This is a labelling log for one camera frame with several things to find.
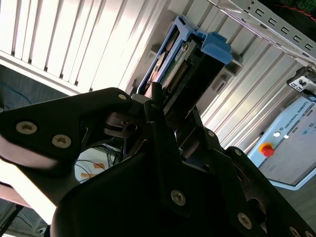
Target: white wall panel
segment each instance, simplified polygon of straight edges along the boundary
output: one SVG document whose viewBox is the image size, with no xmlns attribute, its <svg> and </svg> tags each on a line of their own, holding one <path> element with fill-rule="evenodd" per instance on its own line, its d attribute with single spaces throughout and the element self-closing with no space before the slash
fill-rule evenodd
<svg viewBox="0 0 316 237">
<path fill-rule="evenodd" d="M 0 50 L 12 53 L 17 0 L 0 1 Z"/>
<path fill-rule="evenodd" d="M 16 22 L 17 35 L 16 35 L 16 42 L 15 42 L 15 49 L 14 49 L 14 56 L 18 59 L 22 59 L 31 0 L 23 0 L 20 3 L 21 3 L 20 11 L 18 12 L 19 17 L 16 18 L 18 19 L 18 21 Z"/>
<path fill-rule="evenodd" d="M 100 66 L 93 81 L 93 89 L 101 89 L 104 87 L 118 87 L 120 80 L 116 78 L 123 62 L 123 52 L 128 47 L 128 41 L 131 39 L 135 30 L 143 29 L 144 26 L 137 25 L 138 17 L 141 17 L 144 10 L 147 8 L 147 3 L 143 0 L 128 1 L 122 17 L 116 29 L 111 34 L 108 45 Z"/>
<path fill-rule="evenodd" d="M 75 60 L 77 59 L 77 55 L 79 53 L 80 43 L 81 43 L 81 40 L 83 40 L 83 34 L 85 32 L 86 26 L 89 26 L 88 25 L 89 15 L 91 15 L 93 12 L 95 12 L 95 16 L 97 14 L 97 9 L 91 10 L 92 4 L 95 7 L 95 3 L 96 1 L 86 0 L 81 4 L 81 8 L 79 9 L 78 17 L 75 23 L 74 33 L 70 41 L 68 53 L 65 59 L 65 64 L 64 64 L 64 68 L 62 72 L 63 80 L 65 81 L 69 81 L 70 75 L 72 74 L 73 66 L 74 66 Z"/>
<path fill-rule="evenodd" d="M 60 76 L 80 0 L 63 0 L 56 22 L 56 30 L 52 37 L 52 45 L 48 56 L 47 71 L 57 77 Z"/>
<path fill-rule="evenodd" d="M 36 16 L 38 12 L 39 3 L 40 3 L 39 0 L 31 0 L 29 15 L 28 15 L 28 22 L 27 22 L 26 33 L 25 33 L 25 40 L 24 40 L 24 45 L 23 45 L 22 60 L 24 62 L 28 62 L 30 59 L 32 43 L 34 41 L 33 33 L 34 33 L 34 30 L 36 30 L 35 25 L 36 25 L 36 20 L 37 20 Z"/>
<path fill-rule="evenodd" d="M 125 4 L 122 5 L 122 3 L 122 0 L 106 1 L 101 16 L 95 23 L 77 78 L 78 86 L 83 90 L 89 91 L 91 88 L 119 11 L 121 7 L 125 7 Z"/>
<path fill-rule="evenodd" d="M 108 86 L 130 90 L 131 75 L 170 2 L 2 0 L 3 63 L 8 65 L 12 54 L 23 62 L 14 60 L 10 68 L 28 76 L 34 69 L 32 78 L 68 94 L 73 88 L 77 93 Z"/>
<path fill-rule="evenodd" d="M 32 53 L 32 65 L 44 70 L 53 34 L 58 0 L 42 1 Z"/>
</svg>

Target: screw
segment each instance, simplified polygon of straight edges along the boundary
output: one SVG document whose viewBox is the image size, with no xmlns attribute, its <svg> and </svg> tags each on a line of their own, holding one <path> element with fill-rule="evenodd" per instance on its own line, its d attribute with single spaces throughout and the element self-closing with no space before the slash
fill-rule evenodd
<svg viewBox="0 0 316 237">
<path fill-rule="evenodd" d="M 241 156 L 240 150 L 235 149 L 235 153 L 236 153 L 237 155 Z"/>
<path fill-rule="evenodd" d="M 71 139 L 63 134 L 58 134 L 53 137 L 52 144 L 58 148 L 68 148 L 71 145 Z"/>
<path fill-rule="evenodd" d="M 207 133 L 208 133 L 208 135 L 210 135 L 211 137 L 215 137 L 214 132 L 212 132 L 212 131 L 208 131 Z"/>
<path fill-rule="evenodd" d="M 306 235 L 307 237 L 314 237 L 314 236 L 311 234 L 311 232 L 309 232 L 309 231 L 305 231 L 305 235 Z"/>
<path fill-rule="evenodd" d="M 237 217 L 238 217 L 238 219 L 239 219 L 239 222 L 240 222 L 245 228 L 251 230 L 251 228 L 252 228 L 252 223 L 251 223 L 249 217 L 248 217 L 246 214 L 240 212 L 240 213 L 238 213 Z"/>
<path fill-rule="evenodd" d="M 16 126 L 15 129 L 22 134 L 33 134 L 37 131 L 38 127 L 32 123 L 32 122 L 28 122 L 28 121 L 23 121 L 23 122 L 19 122 Z"/>
<path fill-rule="evenodd" d="M 119 94 L 118 96 L 119 96 L 119 98 L 121 98 L 122 100 L 126 100 L 126 99 L 127 99 L 127 97 L 126 97 L 125 95 L 123 95 L 123 94 Z"/>
<path fill-rule="evenodd" d="M 184 206 L 186 204 L 186 197 L 179 190 L 171 191 L 171 199 L 179 206 Z"/>
<path fill-rule="evenodd" d="M 290 226 L 290 230 L 295 237 L 300 237 L 300 234 L 297 232 L 297 230 L 294 227 Z"/>
<path fill-rule="evenodd" d="M 159 107 L 157 105 L 155 105 L 155 104 L 152 104 L 152 107 L 155 108 L 156 110 L 159 109 Z"/>
</svg>

